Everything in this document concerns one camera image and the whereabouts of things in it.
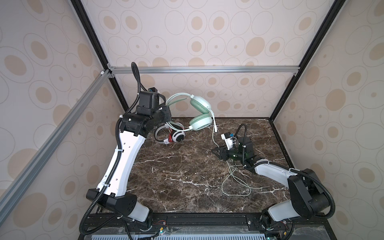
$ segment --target marble tabletop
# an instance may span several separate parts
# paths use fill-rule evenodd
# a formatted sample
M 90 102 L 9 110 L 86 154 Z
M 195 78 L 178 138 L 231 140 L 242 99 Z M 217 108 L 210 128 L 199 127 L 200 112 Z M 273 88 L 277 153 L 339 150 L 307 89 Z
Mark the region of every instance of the marble tabletop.
M 189 120 L 174 119 L 185 126 Z M 245 123 L 255 153 L 288 166 L 267 120 L 218 118 L 216 122 L 218 133 L 214 137 L 220 146 L 225 145 L 221 133 L 235 133 L 238 126 Z M 184 141 L 168 145 L 157 143 L 150 133 L 133 165 L 127 191 L 136 194 L 138 201 L 154 212 L 260 212 L 289 199 L 289 190 L 283 185 L 246 170 L 236 170 L 234 175 L 260 189 L 252 189 L 246 197 L 223 194 L 221 186 L 229 175 L 228 165 L 210 151 L 216 147 L 212 130 L 207 127 L 187 132 Z M 232 178 L 225 182 L 223 189 L 228 194 L 246 195 L 249 191 Z

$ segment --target wall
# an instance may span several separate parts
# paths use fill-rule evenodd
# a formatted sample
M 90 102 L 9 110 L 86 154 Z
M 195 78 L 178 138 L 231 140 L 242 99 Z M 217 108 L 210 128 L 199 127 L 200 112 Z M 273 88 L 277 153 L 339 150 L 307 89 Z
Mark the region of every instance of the wall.
M 275 124 L 299 169 L 336 200 L 339 240 L 384 232 L 384 1 L 342 10 Z
M 75 240 L 95 188 L 116 148 L 123 112 L 109 83 L 102 85 L 0 228 L 0 240 Z
M 0 8 L 0 195 L 28 164 L 101 66 L 64 0 Z
M 82 2 L 110 63 L 130 67 L 132 61 L 139 66 L 298 65 L 333 0 Z M 209 84 L 209 75 L 149 74 L 144 79 L 169 94 L 181 89 L 210 93 L 209 100 L 218 97 L 212 101 L 217 115 L 269 117 L 285 89 L 283 82 L 292 77 L 292 73 L 275 79 L 275 73 L 214 74 L 215 84 Z M 263 86 L 257 83 L 261 75 L 267 75 Z M 123 84 L 125 78 L 132 77 L 120 76 L 118 82 L 132 103 L 136 87 Z M 244 108 L 247 104 L 255 106 Z M 174 109 L 173 115 L 196 116 L 182 109 Z

